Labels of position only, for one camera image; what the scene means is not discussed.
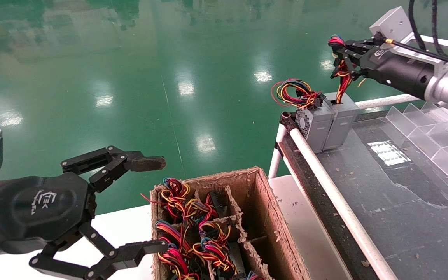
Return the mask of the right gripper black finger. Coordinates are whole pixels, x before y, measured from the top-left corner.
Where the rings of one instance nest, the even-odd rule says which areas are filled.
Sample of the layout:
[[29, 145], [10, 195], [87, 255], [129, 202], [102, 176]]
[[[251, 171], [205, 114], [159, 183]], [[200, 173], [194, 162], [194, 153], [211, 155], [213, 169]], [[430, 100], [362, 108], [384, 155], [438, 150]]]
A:
[[358, 79], [360, 76], [365, 75], [361, 67], [363, 59], [369, 57], [368, 54], [364, 55], [343, 55], [334, 54], [334, 69], [331, 73], [331, 79], [336, 77]]
[[367, 40], [346, 40], [338, 49], [338, 55], [341, 56], [362, 56], [368, 51], [377, 48], [373, 39]]

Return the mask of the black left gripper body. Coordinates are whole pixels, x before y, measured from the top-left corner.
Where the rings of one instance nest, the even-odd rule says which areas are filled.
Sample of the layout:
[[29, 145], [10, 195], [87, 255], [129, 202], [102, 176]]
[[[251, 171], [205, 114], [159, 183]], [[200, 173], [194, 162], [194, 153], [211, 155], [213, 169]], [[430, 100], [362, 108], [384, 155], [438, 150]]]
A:
[[46, 245], [66, 250], [91, 223], [96, 197], [74, 173], [0, 181], [0, 254], [26, 254]]

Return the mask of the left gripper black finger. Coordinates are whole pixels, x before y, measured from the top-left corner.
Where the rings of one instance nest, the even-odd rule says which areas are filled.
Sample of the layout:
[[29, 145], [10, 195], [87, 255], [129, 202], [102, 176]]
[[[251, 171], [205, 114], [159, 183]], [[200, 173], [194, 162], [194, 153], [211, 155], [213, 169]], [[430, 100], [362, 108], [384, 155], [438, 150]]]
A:
[[145, 156], [139, 150], [124, 151], [108, 146], [86, 154], [69, 158], [61, 163], [62, 172], [81, 175], [97, 170], [89, 178], [88, 192], [101, 193], [126, 172], [149, 172], [163, 170], [166, 159], [163, 156]]
[[[73, 241], [84, 237], [103, 257], [91, 267], [73, 264], [54, 259], [56, 253], [65, 250]], [[168, 243], [162, 240], [150, 240], [126, 243], [118, 248], [113, 247], [90, 222], [82, 223], [67, 232], [57, 241], [51, 241], [30, 259], [29, 266], [45, 275], [68, 280], [107, 280], [115, 272], [136, 268], [145, 255], [164, 253], [168, 250]]]

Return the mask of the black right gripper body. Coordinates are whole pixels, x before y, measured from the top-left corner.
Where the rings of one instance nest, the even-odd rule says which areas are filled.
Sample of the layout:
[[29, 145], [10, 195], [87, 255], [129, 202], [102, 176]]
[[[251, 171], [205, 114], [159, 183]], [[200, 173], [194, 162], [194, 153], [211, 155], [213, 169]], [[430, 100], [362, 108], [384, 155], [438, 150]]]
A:
[[413, 97], [424, 98], [434, 76], [434, 66], [392, 53], [373, 44], [366, 45], [363, 76]]

